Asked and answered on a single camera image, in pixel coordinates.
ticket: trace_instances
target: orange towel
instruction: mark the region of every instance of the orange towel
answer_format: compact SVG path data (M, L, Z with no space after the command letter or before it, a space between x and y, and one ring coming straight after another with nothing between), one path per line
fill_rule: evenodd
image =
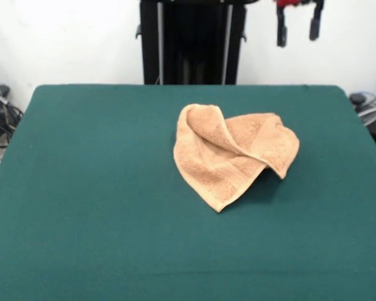
M275 114L224 119L215 105L180 113L174 160L182 177L217 212L237 200L263 169L286 176L300 147Z

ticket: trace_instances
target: black clamp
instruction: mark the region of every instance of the black clamp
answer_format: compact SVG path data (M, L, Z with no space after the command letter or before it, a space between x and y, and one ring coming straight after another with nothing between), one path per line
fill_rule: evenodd
M306 5L316 3L315 13L311 21L309 39L316 41L320 34L321 12L325 5L325 0L277 0L277 46L285 47L287 45L287 27L285 24L284 8L289 5Z

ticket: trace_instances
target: green felt surface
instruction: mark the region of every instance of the green felt surface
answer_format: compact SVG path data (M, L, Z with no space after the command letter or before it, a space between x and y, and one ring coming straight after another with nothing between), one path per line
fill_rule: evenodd
M172 158L180 110L301 141L221 214ZM376 146L337 87L39 87L0 167L0 301L376 300Z

